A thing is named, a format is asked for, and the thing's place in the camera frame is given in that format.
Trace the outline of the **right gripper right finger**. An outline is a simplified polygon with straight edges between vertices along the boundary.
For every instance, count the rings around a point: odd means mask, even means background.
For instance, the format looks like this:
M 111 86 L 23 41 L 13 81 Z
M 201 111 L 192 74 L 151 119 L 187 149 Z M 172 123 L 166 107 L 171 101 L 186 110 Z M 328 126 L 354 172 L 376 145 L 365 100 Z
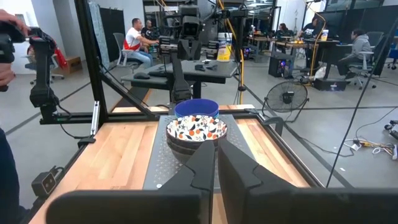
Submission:
M 225 139 L 218 175 L 229 224 L 398 224 L 398 189 L 296 187 Z

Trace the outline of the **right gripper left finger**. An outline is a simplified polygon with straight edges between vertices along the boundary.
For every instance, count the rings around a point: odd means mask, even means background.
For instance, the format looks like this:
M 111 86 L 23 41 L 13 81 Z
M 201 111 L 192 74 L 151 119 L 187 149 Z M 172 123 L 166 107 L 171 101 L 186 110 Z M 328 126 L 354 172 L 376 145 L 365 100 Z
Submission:
M 215 147 L 204 142 L 157 190 L 79 190 L 48 207 L 46 224 L 211 224 Z

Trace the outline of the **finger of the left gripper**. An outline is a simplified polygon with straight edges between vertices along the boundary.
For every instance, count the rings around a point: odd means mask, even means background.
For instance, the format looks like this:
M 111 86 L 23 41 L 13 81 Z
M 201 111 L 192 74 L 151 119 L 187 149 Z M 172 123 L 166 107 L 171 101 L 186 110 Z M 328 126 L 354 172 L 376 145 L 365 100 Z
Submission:
M 190 59 L 189 40 L 180 39 L 177 45 L 177 58 L 180 60 Z
M 201 42 L 199 40 L 193 40 L 191 43 L 191 59 L 199 60 L 201 55 Z

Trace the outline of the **dark blue plastic bowl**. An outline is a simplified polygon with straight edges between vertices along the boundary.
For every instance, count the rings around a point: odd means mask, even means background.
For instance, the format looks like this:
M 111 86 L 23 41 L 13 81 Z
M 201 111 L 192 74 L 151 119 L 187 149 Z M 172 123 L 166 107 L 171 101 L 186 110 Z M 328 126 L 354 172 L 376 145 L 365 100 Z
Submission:
M 178 118 L 190 115 L 217 117 L 219 113 L 219 104 L 208 99 L 191 99 L 177 104 L 175 106 L 174 113 Z

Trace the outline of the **person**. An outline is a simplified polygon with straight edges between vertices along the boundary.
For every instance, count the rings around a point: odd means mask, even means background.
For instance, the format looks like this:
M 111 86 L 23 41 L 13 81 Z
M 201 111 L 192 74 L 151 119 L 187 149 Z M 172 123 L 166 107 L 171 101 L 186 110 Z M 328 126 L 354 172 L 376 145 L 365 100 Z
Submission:
M 147 51 L 148 45 L 158 44 L 158 40 L 149 40 L 142 36 L 142 22 L 139 18 L 132 20 L 132 27 L 128 30 L 125 41 L 124 50 L 127 50 L 127 58 L 133 58 L 142 63 L 145 68 L 154 65 L 153 56 Z
M 146 39 L 155 40 L 151 20 L 146 20 L 146 24 L 141 30 L 141 35 Z
M 289 30 L 285 23 L 280 23 L 279 28 L 275 32 L 275 37 L 277 39 L 287 39 L 293 36 L 293 31 Z
M 351 33 L 351 40 L 353 45 L 351 53 L 338 61 L 338 72 L 345 80 L 353 78 L 355 74 L 349 70 L 349 65 L 352 63 L 363 63 L 363 59 L 370 61 L 370 55 L 363 55 L 361 52 L 371 52 L 371 45 L 369 43 L 369 36 L 362 29 L 355 29 Z
M 317 38 L 321 35 L 323 25 L 325 24 L 325 20 L 321 17 L 314 16 L 312 21 L 305 25 L 302 30 L 297 34 L 297 38 Z
M 0 224 L 20 224 L 29 209 L 19 203 L 19 178 L 11 147 L 0 128 Z

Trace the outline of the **white yellow wipes canister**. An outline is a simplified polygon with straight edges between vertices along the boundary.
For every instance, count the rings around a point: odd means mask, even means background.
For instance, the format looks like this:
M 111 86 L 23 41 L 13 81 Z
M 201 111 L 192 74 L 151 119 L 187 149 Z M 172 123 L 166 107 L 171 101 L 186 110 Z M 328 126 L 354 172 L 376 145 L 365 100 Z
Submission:
M 220 32 L 218 34 L 218 55 L 217 61 L 219 62 L 229 62 L 231 60 L 232 53 L 232 33 L 229 32 Z

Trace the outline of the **black desk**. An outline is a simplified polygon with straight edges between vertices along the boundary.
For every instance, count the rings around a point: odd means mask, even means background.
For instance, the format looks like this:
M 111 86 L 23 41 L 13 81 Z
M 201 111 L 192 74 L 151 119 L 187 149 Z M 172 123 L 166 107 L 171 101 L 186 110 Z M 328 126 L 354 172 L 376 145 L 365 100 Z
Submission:
M 205 68 L 205 72 L 195 70 L 195 65 L 200 64 Z M 217 70 L 208 70 L 206 66 L 217 65 Z M 143 70 L 144 73 L 149 73 L 153 70 L 165 70 L 169 73 L 173 72 L 172 64 L 158 64 L 153 67 Z M 201 83 L 219 83 L 225 84 L 227 78 L 231 78 L 236 74 L 238 68 L 234 62 L 219 62 L 211 60 L 208 64 L 201 61 L 182 61 L 182 71 L 185 76 L 185 80 L 193 85 L 193 98 L 201 98 Z M 133 75 L 126 75 L 121 77 L 124 82 L 129 82 L 131 86 L 168 90 L 172 94 L 172 88 L 174 85 L 174 75 L 172 77 L 152 77 L 148 80 L 134 79 Z

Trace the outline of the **grey office chair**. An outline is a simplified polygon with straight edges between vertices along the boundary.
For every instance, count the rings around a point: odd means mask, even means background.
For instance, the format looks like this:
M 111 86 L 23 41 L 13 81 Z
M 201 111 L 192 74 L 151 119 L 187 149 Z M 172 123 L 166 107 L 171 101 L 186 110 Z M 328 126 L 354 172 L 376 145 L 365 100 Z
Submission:
M 113 35 L 119 49 L 119 58 L 117 61 L 117 66 L 128 67 L 132 70 L 132 73 L 134 73 L 134 70 L 138 68 L 142 64 L 142 62 L 136 58 L 128 57 L 132 53 L 132 50 L 126 50 L 124 48 L 125 36 L 122 33 L 115 32 L 113 33 Z
M 368 32 L 366 35 L 368 36 L 370 50 L 364 50 L 364 39 L 357 38 L 354 43 L 360 41 L 363 45 L 361 50 L 356 50 L 356 53 L 362 56 L 362 60 L 348 65 L 349 69 L 355 74 L 352 78 L 353 84 L 358 85 L 360 90 L 363 89 L 364 79 L 376 71 L 376 60 L 382 52 L 383 41 L 385 40 L 383 32 Z

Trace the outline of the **grey perforated metal shelf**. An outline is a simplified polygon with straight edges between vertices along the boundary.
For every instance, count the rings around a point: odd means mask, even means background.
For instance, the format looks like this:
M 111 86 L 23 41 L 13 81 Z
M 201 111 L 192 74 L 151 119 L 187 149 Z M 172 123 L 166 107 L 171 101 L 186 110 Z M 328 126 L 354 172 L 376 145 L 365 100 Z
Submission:
M 224 121 L 229 128 L 227 140 L 242 150 L 251 159 L 255 159 L 233 116 L 231 114 L 222 114 L 219 115 L 219 118 Z M 173 177 L 182 166 L 182 163 L 175 158 L 172 154 L 172 150 L 167 145 L 165 133 L 166 126 L 174 119 L 176 119 L 175 116 L 160 117 L 146 177 L 144 179 L 144 190 L 158 189 Z

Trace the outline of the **black computer tower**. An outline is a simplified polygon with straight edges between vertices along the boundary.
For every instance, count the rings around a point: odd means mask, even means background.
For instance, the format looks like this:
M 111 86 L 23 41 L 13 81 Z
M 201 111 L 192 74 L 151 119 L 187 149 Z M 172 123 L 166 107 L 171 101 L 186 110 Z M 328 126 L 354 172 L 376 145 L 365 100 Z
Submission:
M 285 58 L 271 57 L 268 74 L 276 78 L 293 79 L 292 61 Z

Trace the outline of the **cardboard box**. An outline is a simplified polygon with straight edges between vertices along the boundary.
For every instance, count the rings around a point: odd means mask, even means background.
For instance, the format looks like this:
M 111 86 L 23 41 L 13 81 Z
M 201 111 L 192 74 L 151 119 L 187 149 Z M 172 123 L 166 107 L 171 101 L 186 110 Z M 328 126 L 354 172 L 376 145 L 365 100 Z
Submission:
M 67 64 L 63 69 L 63 72 L 66 75 L 80 71 L 82 69 L 82 62 L 80 57 L 66 58 L 66 63 Z

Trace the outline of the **black floor fan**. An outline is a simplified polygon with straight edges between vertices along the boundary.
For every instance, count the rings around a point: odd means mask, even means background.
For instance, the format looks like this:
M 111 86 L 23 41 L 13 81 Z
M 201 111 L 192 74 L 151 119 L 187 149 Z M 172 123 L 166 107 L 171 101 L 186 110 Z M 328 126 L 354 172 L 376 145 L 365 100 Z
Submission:
M 307 87 L 299 82 L 282 82 L 273 86 L 264 98 L 262 109 L 289 113 L 285 122 L 294 123 L 310 101 Z

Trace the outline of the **black equipment case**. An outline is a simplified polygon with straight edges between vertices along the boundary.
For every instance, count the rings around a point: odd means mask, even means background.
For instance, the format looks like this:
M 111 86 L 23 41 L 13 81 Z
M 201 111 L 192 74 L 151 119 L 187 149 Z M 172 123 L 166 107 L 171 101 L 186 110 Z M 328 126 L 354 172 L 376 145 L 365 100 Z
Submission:
M 347 82 L 342 79 L 315 79 L 313 87 L 320 91 L 345 91 Z

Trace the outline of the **person's hand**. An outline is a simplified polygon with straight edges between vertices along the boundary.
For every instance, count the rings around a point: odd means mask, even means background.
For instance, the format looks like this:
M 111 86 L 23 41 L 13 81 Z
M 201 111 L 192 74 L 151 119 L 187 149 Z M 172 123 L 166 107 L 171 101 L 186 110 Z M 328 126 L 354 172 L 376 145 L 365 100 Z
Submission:
M 0 92 L 8 90 L 8 84 L 16 77 L 11 63 L 0 63 Z
M 16 27 L 18 27 L 22 31 L 22 33 L 26 37 L 28 37 L 30 28 L 28 26 L 26 26 L 26 24 L 23 23 L 21 20 L 19 20 L 16 16 L 6 12 L 3 9 L 0 9 L 0 21 L 14 24 Z

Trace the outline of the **black frame clamp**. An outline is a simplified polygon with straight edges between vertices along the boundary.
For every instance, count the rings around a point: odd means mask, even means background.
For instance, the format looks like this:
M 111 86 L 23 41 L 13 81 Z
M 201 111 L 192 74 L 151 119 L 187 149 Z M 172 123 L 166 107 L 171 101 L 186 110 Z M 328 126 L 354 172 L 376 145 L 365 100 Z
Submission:
M 276 133 L 279 136 L 282 135 L 283 128 L 284 128 L 284 123 L 285 123 L 285 121 L 279 116 L 274 116 L 274 117 L 267 118 L 267 119 L 265 119 L 262 122 L 263 125 L 272 125 L 272 124 L 274 124 L 275 125 L 275 131 L 276 131 Z
M 96 139 L 93 136 L 88 136 L 88 137 L 85 137 L 85 138 L 81 138 L 77 142 L 77 145 L 78 145 L 78 148 L 81 149 L 81 148 L 87 146 L 88 144 L 93 144 L 95 142 L 96 142 Z

